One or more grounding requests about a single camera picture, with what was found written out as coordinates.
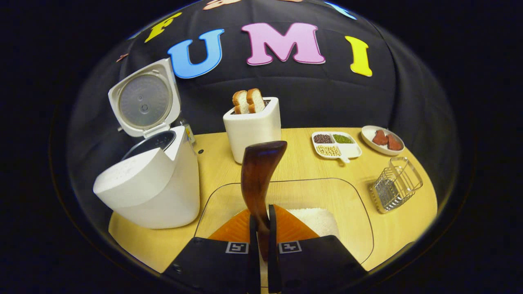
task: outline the glass bottle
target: glass bottle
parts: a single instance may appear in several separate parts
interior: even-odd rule
[[[175,121],[175,126],[184,126],[185,132],[187,133],[187,137],[189,138],[189,142],[191,142],[191,144],[194,144],[196,142],[195,135],[192,133],[191,130],[191,126],[189,125],[189,122],[185,118],[183,118],[181,112]]]

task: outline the wire basket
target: wire basket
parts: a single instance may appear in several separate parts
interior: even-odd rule
[[[371,194],[378,211],[386,213],[407,202],[423,181],[406,157],[394,157],[380,177],[372,184]]]

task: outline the bean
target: bean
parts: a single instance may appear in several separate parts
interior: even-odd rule
[[[314,136],[314,143],[332,143],[331,136],[318,134]]]
[[[318,152],[320,154],[323,154],[323,155],[327,155],[327,156],[341,156],[341,153],[340,153],[338,147],[336,147],[336,146],[319,145],[317,147],[317,149],[318,149]]]
[[[334,140],[336,140],[336,142],[338,142],[338,143],[354,143],[349,137],[346,137],[343,135],[335,134],[335,135],[333,135],[333,137],[334,137]]]

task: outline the blue letter u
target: blue letter u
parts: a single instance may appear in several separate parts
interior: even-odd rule
[[[220,35],[225,32],[224,29],[217,29],[203,33],[198,37],[205,41],[207,48],[207,58],[198,64],[192,64],[189,59],[189,45],[192,40],[185,40],[172,46],[167,53],[173,64],[173,71],[177,77],[193,78],[210,72],[215,68],[222,59],[222,45]]]

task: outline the pink letter m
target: pink letter m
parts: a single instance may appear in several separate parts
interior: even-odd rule
[[[247,64],[262,65],[272,62],[272,57],[265,51],[265,44],[281,61],[287,61],[292,47],[296,44],[297,53],[293,58],[297,62],[325,63],[325,57],[320,54],[316,42],[316,30],[318,30],[317,26],[297,22],[290,26],[285,36],[282,36],[264,22],[243,26],[242,31],[249,33],[253,53],[247,59]]]

